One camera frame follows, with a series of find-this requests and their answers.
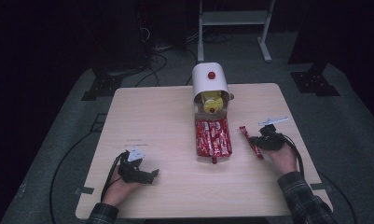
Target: gray carpet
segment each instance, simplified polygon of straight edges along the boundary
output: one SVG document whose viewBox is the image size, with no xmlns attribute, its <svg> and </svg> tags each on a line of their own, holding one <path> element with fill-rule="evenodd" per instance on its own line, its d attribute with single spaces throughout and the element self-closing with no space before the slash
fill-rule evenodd
<svg viewBox="0 0 374 224">
<path fill-rule="evenodd" d="M 331 64 L 326 67 L 324 76 L 340 96 L 317 97 L 312 93 L 299 93 L 290 72 L 306 71 L 310 65 L 287 64 L 296 36 L 295 33 L 268 35 L 271 63 L 263 60 L 256 42 L 257 34 L 238 34 L 222 44 L 205 44 L 205 61 L 220 63 L 228 84 L 277 83 L 317 170 L 341 188 L 353 205 L 359 223 L 374 223 L 374 118 L 354 93 L 347 77 Z M 196 44 L 187 48 L 197 53 Z M 139 87 L 186 85 L 195 65 L 190 51 L 172 49 L 162 52 L 160 55 L 167 59 L 167 63 L 157 72 L 159 82 L 150 76 Z M 153 56 L 152 69 L 160 68 L 164 62 L 164 58 Z M 149 73 L 151 71 L 146 69 L 126 77 L 121 87 L 134 87 Z M 111 97 L 98 97 L 95 101 L 81 101 L 93 80 L 91 70 L 81 74 L 21 183 L 20 192 L 8 208 L 3 223 L 51 223 L 49 191 L 60 162 L 62 166 L 52 194 L 56 223 L 84 223 L 75 215 L 79 198 L 77 190 L 85 183 L 100 137 L 100 133 L 89 134 L 90 126 L 97 114 L 108 112 L 112 100 Z M 89 135 L 73 147 L 86 134 Z M 336 220 L 353 223 L 351 210 L 340 193 L 334 189 L 328 195 Z M 272 224 L 291 223 L 290 217 L 268 217 L 268 221 Z"/>
</svg>

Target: person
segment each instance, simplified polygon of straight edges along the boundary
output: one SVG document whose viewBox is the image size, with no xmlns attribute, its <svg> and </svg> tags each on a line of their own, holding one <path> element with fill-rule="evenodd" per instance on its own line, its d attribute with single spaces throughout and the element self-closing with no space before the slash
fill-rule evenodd
<svg viewBox="0 0 374 224">
<path fill-rule="evenodd" d="M 297 158 L 292 148 L 284 144 L 278 151 L 260 149 L 266 153 L 277 173 L 280 175 L 278 184 L 285 201 L 291 211 L 293 222 L 299 223 L 337 223 L 329 206 L 312 190 L 297 169 Z M 117 172 L 112 176 L 113 184 L 108 188 L 101 203 L 97 203 L 88 219 L 88 224 L 114 223 L 118 215 L 118 207 L 139 183 L 125 183 Z"/>
</svg>

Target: light wood tabletop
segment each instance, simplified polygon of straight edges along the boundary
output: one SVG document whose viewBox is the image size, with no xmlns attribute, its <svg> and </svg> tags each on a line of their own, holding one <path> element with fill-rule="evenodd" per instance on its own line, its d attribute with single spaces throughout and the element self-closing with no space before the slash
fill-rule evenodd
<svg viewBox="0 0 374 224">
<path fill-rule="evenodd" d="M 271 164 L 259 160 L 240 131 L 260 136 L 259 122 L 276 123 L 303 159 L 306 181 L 321 183 L 291 112 L 276 84 L 228 85 L 234 99 L 228 122 L 233 153 L 217 164 L 198 161 L 191 86 L 125 88 L 115 93 L 76 216 L 88 218 L 100 201 L 115 157 L 132 146 L 145 153 L 142 171 L 160 169 L 152 185 L 135 191 L 120 207 L 125 218 L 272 217 L 290 215 Z M 313 193 L 332 207 L 324 189 Z"/>
</svg>

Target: red button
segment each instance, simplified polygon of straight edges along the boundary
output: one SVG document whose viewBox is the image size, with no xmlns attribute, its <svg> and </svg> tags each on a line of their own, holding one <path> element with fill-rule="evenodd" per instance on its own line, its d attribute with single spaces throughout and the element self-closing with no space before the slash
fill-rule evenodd
<svg viewBox="0 0 374 224">
<path fill-rule="evenodd" d="M 209 72 L 208 77 L 209 77 L 210 79 L 214 79 L 214 78 L 215 78 L 215 72 Z"/>
</svg>

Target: plaid shirt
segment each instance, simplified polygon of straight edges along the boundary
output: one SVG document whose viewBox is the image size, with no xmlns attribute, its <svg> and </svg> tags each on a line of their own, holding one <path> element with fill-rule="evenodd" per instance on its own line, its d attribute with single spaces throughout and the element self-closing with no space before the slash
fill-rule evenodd
<svg viewBox="0 0 374 224">
<path fill-rule="evenodd" d="M 312 190 L 299 172 L 292 172 L 277 181 L 283 191 L 295 224 L 337 223 L 329 206 Z"/>
<path fill-rule="evenodd" d="M 332 217 L 331 209 L 312 194 L 312 190 L 299 172 L 283 175 L 278 183 L 295 224 L 337 223 Z M 112 224 L 117 215 L 116 207 L 97 203 L 90 213 L 87 224 Z"/>
</svg>

